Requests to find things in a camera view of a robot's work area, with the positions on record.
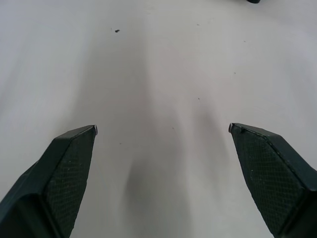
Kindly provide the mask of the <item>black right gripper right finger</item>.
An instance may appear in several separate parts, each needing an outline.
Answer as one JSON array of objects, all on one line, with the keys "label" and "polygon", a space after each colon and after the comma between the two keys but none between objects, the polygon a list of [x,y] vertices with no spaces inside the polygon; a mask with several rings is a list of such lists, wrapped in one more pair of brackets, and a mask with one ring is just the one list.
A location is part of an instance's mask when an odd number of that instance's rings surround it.
[{"label": "black right gripper right finger", "polygon": [[231,123],[242,173],[275,238],[317,236],[317,172],[280,135]]}]

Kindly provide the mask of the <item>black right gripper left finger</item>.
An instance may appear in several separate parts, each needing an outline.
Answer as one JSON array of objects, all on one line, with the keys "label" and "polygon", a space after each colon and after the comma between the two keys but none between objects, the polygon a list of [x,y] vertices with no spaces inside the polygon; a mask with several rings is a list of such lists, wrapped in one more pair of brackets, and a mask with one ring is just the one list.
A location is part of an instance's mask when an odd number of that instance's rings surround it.
[{"label": "black right gripper left finger", "polygon": [[96,125],[52,140],[0,202],[2,238],[70,237],[86,190]]}]

